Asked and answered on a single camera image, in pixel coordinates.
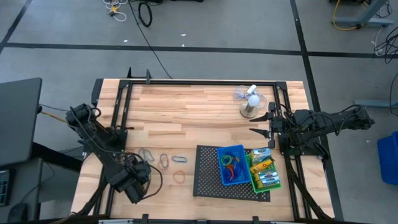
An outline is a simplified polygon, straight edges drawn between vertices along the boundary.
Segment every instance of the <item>black metal frame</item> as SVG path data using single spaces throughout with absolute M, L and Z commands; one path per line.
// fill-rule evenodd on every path
M 116 97 L 116 102 L 115 102 L 115 110 L 114 110 L 114 114 L 113 114 L 113 118 L 112 118 L 112 126 L 116 125 L 116 120 L 118 117 L 118 111 L 119 111 L 119 103 L 120 103 L 120 99 L 121 99 L 121 94 L 123 92 L 123 88 L 128 86 L 128 90 L 127 90 L 127 97 L 126 97 L 126 103 L 124 106 L 124 113 L 123 113 L 123 118 L 122 118 L 122 126 L 125 127 L 126 125 L 126 120 L 127 120 L 127 112 L 128 112 L 128 106 L 129 106 L 129 100 L 131 98 L 131 90 L 132 90 L 132 86 L 134 84 L 139 84 L 139 85 L 145 85 L 148 84 L 148 78 L 146 79 L 130 79 L 130 80 L 120 80 L 119 81 L 119 90 L 118 90 L 118 95 Z M 280 91 L 283 94 L 283 98 L 284 98 L 284 104 L 285 106 L 290 109 L 290 101 L 289 101 L 289 95 L 287 92 L 287 84 L 286 82 L 262 82 L 262 81 L 256 81 L 256 82 L 251 82 L 251 81 L 242 81 L 242 80 L 150 80 L 150 84 L 151 85 L 257 85 L 257 86 L 270 86 L 272 87 L 273 91 L 274 91 L 274 98 L 275 98 L 275 103 L 276 103 L 276 113 L 278 115 L 282 114 L 282 108 L 281 108 L 281 103 L 280 103 L 280 97 L 279 97 L 279 93 Z M 93 90 L 93 92 L 97 92 L 99 93 L 98 90 L 101 89 L 101 86 L 96 85 L 96 88 Z M 287 166 L 287 163 L 289 163 L 291 165 L 291 160 L 289 156 L 284 156 L 285 158 L 285 164 Z M 304 173 L 303 173 L 303 168 L 302 168 L 302 161 L 300 156 L 296 156 L 295 157 L 295 161 L 296 161 L 296 168 L 297 168 L 297 175 L 301 181 L 301 183 L 303 183 L 303 185 L 305 186 L 305 177 L 304 177 Z M 292 178 L 289 177 L 289 175 L 287 176 L 288 179 L 288 184 L 289 184 L 289 192 L 290 192 L 290 199 L 292 202 L 292 210 L 293 210 L 293 216 L 295 220 L 301 219 L 300 217 L 300 212 L 299 212 L 299 205 L 297 203 L 297 195 L 296 195 L 296 191 L 295 191 L 295 184 L 292 180 Z M 109 194 L 108 194 L 108 198 L 106 201 L 106 215 L 111 215 L 111 208 L 112 208 L 112 203 L 113 203 L 113 196 L 114 196 L 114 189 L 110 188 L 109 189 Z M 304 212 L 305 212 L 305 218 L 306 219 L 311 219 L 311 209 L 310 206 L 308 205 L 308 202 L 304 199 L 304 197 L 302 198 L 303 203 L 304 203 Z M 173 222 L 178 222 L 178 223 L 192 223 L 191 220 L 173 220 Z

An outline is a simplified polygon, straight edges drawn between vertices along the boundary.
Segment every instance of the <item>yellow cable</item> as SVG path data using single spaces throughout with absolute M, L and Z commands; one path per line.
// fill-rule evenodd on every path
M 337 7 L 338 7 L 339 3 L 340 3 L 340 0 L 337 0 L 337 4 L 336 4 L 336 7 L 335 7 L 335 11 L 334 11 L 334 13 L 333 13 L 333 25 L 335 25 L 336 29 L 341 30 L 341 31 L 351 31 L 351 30 L 357 29 L 358 27 L 340 28 L 340 27 L 338 27 L 338 26 L 336 25 L 336 21 L 335 21 L 336 18 L 335 18 L 335 17 L 336 17 L 336 11 L 337 11 Z
M 42 113 L 42 114 L 45 114 L 45 115 L 49 115 L 49 116 L 52 117 L 52 118 L 55 118 L 55 119 L 57 119 L 57 120 L 59 120 L 59 121 L 62 121 L 62 122 L 64 122 L 64 123 L 66 123 L 66 121 L 65 121 L 64 119 L 62 119 L 62 118 L 60 118 L 60 117 L 58 117 L 58 116 L 55 116 L 54 114 L 50 114 L 50 113 L 47 113 L 47 112 L 45 112 L 45 111 L 42 111 L 41 113 Z

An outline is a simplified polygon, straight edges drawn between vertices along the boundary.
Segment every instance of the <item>blue bin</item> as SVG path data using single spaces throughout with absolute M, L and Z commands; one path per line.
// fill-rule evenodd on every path
M 381 177 L 387 184 L 398 185 L 398 131 L 377 141 Z
M 236 166 L 239 167 L 237 169 L 236 176 L 232 180 L 229 172 L 226 170 L 226 167 L 221 163 L 221 158 L 225 155 L 232 156 L 233 158 L 238 158 L 239 160 L 239 162 L 236 162 L 237 160 L 234 159 Z M 220 167 L 220 172 L 221 172 L 221 180 L 224 186 L 250 182 L 249 167 L 248 163 L 246 162 L 246 156 L 242 145 L 218 148 L 217 157 L 218 157 L 218 165 Z

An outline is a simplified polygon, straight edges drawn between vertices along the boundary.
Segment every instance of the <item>blue plastic bin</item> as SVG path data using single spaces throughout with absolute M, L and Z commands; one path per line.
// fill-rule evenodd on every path
M 398 131 L 377 141 L 381 177 L 387 184 L 398 185 Z
M 237 174 L 234 179 L 230 180 L 228 178 L 228 174 L 226 173 L 226 168 L 221 163 L 221 158 L 224 155 L 230 155 L 233 157 L 237 157 L 239 162 L 237 163 L 240 166 L 240 173 Z M 228 146 L 228 147 L 221 147 L 217 149 L 217 157 L 218 157 L 218 165 L 220 167 L 221 172 L 221 180 L 223 185 L 234 185 L 234 184 L 243 184 L 250 182 L 250 171 L 248 164 L 246 162 L 246 156 L 244 153 L 244 148 L 242 145 L 237 146 Z

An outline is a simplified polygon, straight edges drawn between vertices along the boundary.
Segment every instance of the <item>floor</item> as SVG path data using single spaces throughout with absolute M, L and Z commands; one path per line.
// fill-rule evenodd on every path
M 137 10 L 138 3 L 132 5 Z M 391 5 L 398 12 L 398 0 Z M 329 112 L 355 99 L 388 99 L 398 61 L 386 65 L 372 58 L 377 27 L 336 30 L 330 23 L 334 6 L 327 0 L 165 0 L 152 8 L 152 25 L 142 29 L 174 78 L 302 80 L 310 106 Z M 363 10 L 342 4 L 338 15 Z M 96 78 L 125 77 L 129 67 L 135 76 L 149 69 L 167 78 L 129 6 L 120 11 L 126 22 L 107 16 L 100 0 L 0 0 L 0 82 L 41 77 L 40 102 L 65 109 L 90 102 Z M 398 13 L 390 18 L 398 23 Z M 379 41 L 395 27 L 383 29 Z M 370 130 L 328 137 L 343 216 L 395 223 L 398 187 L 381 180 L 376 143 L 397 131 L 398 119 L 388 110 L 368 112 L 376 121 Z M 36 142 L 64 151 L 78 146 L 77 139 L 62 123 L 38 116 Z M 78 175 L 57 167 L 55 173 L 40 201 L 57 200 L 44 205 L 42 218 L 65 216 L 72 203 Z

